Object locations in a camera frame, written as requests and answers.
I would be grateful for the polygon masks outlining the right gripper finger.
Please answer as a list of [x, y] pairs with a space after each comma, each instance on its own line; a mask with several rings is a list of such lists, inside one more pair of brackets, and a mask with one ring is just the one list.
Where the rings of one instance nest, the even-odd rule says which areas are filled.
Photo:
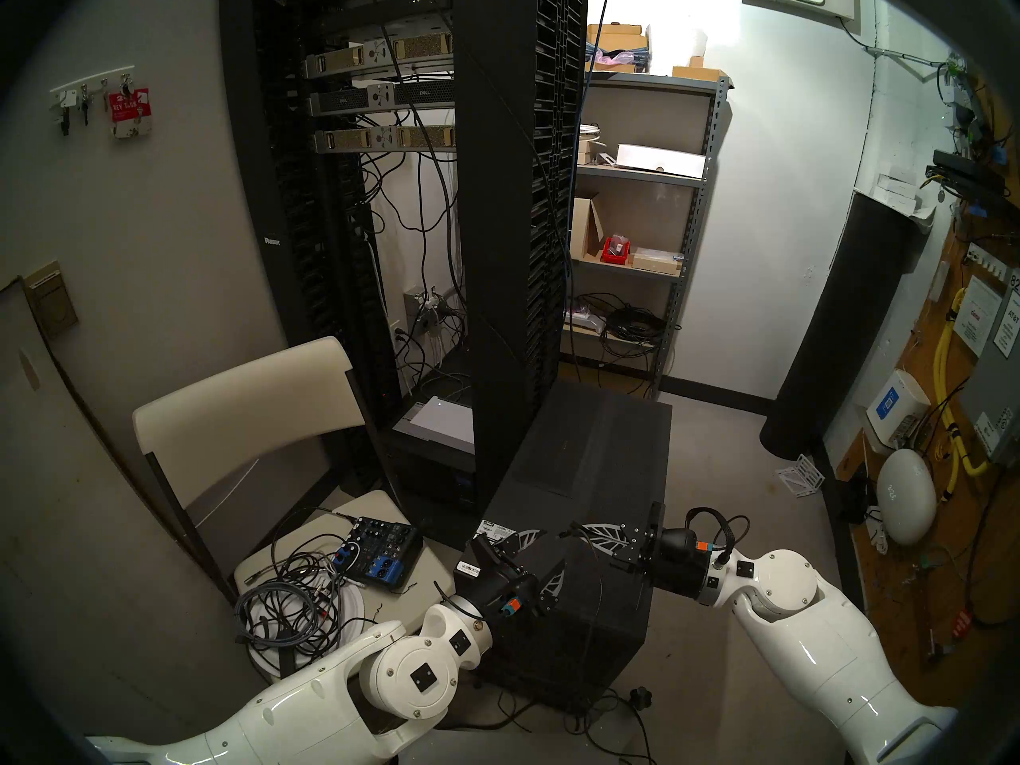
[[655, 546], [654, 530], [572, 530], [598, 565], [606, 562], [625, 572], [647, 572]]
[[643, 545], [663, 518], [662, 502], [602, 502], [573, 513], [594, 545]]

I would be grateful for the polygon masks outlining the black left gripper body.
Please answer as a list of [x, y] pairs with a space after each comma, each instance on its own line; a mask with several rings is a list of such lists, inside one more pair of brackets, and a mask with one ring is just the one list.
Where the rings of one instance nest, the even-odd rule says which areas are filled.
[[533, 588], [530, 575], [517, 575], [506, 568], [481, 570], [470, 583], [472, 614], [489, 625], [530, 614]]

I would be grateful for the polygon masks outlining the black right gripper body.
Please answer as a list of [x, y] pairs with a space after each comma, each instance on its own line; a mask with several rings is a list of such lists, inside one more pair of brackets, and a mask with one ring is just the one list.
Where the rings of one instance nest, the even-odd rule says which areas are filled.
[[710, 562], [707, 552], [687, 556], [661, 552], [652, 569], [652, 583], [657, 590], [696, 601], [706, 585]]

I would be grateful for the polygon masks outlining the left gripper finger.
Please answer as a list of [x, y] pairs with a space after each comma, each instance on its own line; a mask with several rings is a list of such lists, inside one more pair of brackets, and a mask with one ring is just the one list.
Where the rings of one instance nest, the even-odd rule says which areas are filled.
[[532, 616], [546, 616], [556, 608], [565, 579], [566, 563], [557, 562], [547, 570], [537, 570], [530, 581], [532, 589]]
[[537, 576], [520, 556], [546, 534], [546, 530], [478, 530], [470, 541], [470, 550], [479, 570], [506, 568], [517, 575]]

